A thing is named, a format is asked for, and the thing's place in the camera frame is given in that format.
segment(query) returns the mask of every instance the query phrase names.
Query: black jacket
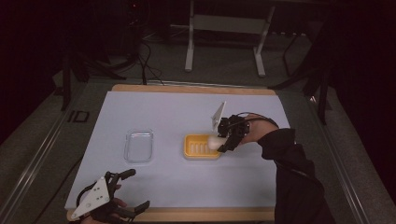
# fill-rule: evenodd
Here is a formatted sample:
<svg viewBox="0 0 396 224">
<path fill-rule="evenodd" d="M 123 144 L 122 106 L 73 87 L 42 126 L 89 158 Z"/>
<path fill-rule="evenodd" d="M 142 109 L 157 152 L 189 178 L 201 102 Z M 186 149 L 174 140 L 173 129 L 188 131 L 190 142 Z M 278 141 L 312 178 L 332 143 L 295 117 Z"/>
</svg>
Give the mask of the black jacket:
<svg viewBox="0 0 396 224">
<path fill-rule="evenodd" d="M 293 129 L 279 129 L 258 141 L 262 157 L 274 160 L 276 171 L 276 224 L 335 223 L 315 178 L 315 166 L 294 143 Z"/>
</svg>

